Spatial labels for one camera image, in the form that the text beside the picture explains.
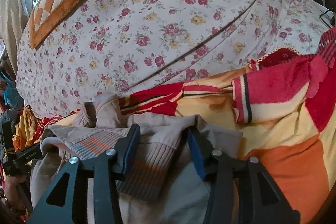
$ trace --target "teal fabric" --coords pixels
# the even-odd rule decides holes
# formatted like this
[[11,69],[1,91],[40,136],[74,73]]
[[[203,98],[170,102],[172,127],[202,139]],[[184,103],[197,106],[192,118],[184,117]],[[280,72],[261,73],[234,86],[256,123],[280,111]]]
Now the teal fabric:
[[16,105],[24,106],[24,99],[19,95],[19,92],[16,89],[15,82],[10,80],[2,71],[0,71],[0,76],[7,83],[7,89],[3,93],[5,105],[14,107]]

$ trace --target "pink rose pattern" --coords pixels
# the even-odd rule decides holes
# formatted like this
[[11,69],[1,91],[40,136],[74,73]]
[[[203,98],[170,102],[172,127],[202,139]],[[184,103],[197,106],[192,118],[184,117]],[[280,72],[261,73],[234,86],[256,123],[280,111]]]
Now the pink rose pattern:
[[17,88],[37,115],[67,115],[97,94],[208,77],[277,47],[315,52],[327,30],[317,15],[307,0],[84,0],[38,50],[26,28]]

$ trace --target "ribbed cuff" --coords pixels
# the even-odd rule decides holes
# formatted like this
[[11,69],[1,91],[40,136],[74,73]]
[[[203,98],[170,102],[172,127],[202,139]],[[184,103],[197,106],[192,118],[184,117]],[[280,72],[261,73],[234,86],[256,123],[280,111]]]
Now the ribbed cuff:
[[118,189],[136,199],[157,200],[174,151],[161,143],[140,144],[132,171],[125,181],[117,182]]

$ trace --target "beige curtain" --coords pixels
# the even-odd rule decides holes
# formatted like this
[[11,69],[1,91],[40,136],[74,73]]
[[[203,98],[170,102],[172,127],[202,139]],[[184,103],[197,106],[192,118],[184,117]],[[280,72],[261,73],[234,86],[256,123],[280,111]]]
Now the beige curtain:
[[17,50],[28,23],[33,0],[0,0],[0,37],[8,53],[8,64],[17,73]]

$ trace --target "gray fabric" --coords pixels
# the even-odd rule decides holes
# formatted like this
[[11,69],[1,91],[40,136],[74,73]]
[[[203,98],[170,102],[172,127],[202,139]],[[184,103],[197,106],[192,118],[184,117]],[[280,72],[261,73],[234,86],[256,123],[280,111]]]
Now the gray fabric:
[[[225,146],[219,146],[230,153]],[[177,162],[172,164],[160,198],[155,203],[144,202],[120,194],[120,208],[124,224],[202,224],[210,195],[210,184],[203,182],[196,173],[185,145]],[[239,200],[234,185],[234,208],[231,223],[236,223]]]
[[[95,106],[83,106],[89,109],[76,117],[73,124],[78,127],[49,127],[50,132],[41,143],[45,158],[32,172],[31,197],[34,204],[66,159],[77,155],[85,160],[113,148],[117,140],[127,135],[131,125],[137,123],[141,137],[134,166],[125,182],[117,182],[124,224],[203,222],[210,185],[197,175],[189,146],[181,142],[182,132],[196,126],[215,148],[231,157],[237,155],[241,132],[206,123],[199,115],[171,117],[146,112],[124,117],[120,115],[118,100],[114,97]],[[88,128],[94,124],[93,118],[97,127]],[[63,156],[52,152],[55,147],[62,151]],[[92,187],[91,181],[88,188],[90,224],[94,223]]]

